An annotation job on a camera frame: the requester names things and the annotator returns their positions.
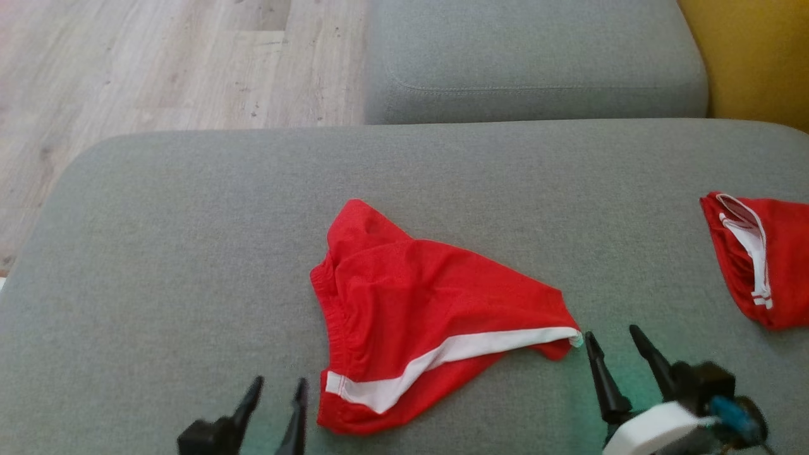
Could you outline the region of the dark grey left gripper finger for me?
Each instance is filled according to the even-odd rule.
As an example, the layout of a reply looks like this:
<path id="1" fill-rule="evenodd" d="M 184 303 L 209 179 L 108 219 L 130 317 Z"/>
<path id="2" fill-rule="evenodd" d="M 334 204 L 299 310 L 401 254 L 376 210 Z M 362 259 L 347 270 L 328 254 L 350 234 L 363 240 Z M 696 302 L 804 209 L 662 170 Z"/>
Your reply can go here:
<path id="1" fill-rule="evenodd" d="M 307 379 L 300 379 L 296 385 L 295 393 L 291 402 L 291 418 L 289 419 L 285 435 L 275 451 L 275 455 L 305 454 L 307 432 L 307 397 Z"/>
<path id="2" fill-rule="evenodd" d="M 255 408 L 258 406 L 264 383 L 265 377 L 263 377 L 263 375 L 258 375 L 255 377 L 251 385 L 246 390 L 245 395 L 243 395 L 239 405 L 237 405 L 235 408 L 234 414 L 231 415 L 231 421 L 235 434 L 234 437 L 245 437 L 246 427 L 249 424 Z"/>

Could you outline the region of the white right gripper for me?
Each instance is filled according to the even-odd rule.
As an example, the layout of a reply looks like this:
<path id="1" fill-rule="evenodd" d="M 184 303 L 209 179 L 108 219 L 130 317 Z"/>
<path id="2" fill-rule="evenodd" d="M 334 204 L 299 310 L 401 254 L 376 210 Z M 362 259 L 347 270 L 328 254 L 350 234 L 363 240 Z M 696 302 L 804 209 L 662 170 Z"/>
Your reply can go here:
<path id="1" fill-rule="evenodd" d="M 647 361 L 662 398 L 667 403 L 655 405 L 632 418 L 629 399 L 619 391 L 595 335 L 592 331 L 587 331 L 585 346 L 600 416 L 606 424 L 619 425 L 602 453 L 653 454 L 687 437 L 699 427 L 719 423 L 718 417 L 697 416 L 675 401 L 677 385 L 671 375 L 671 364 L 639 326 L 630 325 L 629 332 L 638 353 Z"/>

